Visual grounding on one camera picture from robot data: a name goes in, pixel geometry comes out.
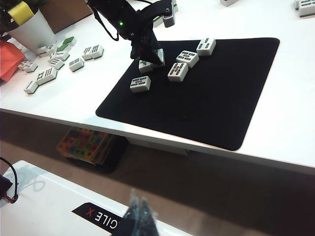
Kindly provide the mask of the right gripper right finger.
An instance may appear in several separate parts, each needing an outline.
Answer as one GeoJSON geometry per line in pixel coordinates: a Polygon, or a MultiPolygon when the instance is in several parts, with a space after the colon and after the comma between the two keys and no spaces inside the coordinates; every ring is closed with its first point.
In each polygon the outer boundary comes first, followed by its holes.
{"type": "Polygon", "coordinates": [[[140,209],[140,235],[141,236],[158,236],[155,219],[152,215],[147,199],[142,198],[140,209]]]}

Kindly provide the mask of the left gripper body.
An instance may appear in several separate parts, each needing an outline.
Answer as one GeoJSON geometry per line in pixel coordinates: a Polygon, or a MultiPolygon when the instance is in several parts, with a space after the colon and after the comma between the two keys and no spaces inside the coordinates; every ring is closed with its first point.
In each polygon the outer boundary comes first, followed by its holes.
{"type": "Polygon", "coordinates": [[[157,43],[153,23],[124,23],[124,39],[133,43],[157,43]]]}

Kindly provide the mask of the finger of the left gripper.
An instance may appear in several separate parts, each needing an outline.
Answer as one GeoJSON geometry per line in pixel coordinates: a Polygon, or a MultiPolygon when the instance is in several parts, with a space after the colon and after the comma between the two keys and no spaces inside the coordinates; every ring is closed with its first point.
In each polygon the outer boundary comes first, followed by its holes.
{"type": "Polygon", "coordinates": [[[164,49],[161,47],[160,43],[153,39],[152,50],[150,51],[150,62],[153,67],[163,67],[165,66],[165,56],[164,49]]]}
{"type": "Polygon", "coordinates": [[[152,50],[152,42],[131,42],[131,53],[132,59],[139,59],[150,62],[150,51],[152,50]]]}

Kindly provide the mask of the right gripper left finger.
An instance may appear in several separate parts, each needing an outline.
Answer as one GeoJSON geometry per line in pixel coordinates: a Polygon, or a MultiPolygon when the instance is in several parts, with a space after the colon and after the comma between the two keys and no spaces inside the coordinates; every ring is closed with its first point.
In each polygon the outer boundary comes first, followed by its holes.
{"type": "Polygon", "coordinates": [[[140,235],[140,206],[140,199],[137,196],[135,189],[132,189],[130,193],[129,207],[119,224],[119,236],[140,235]]]}

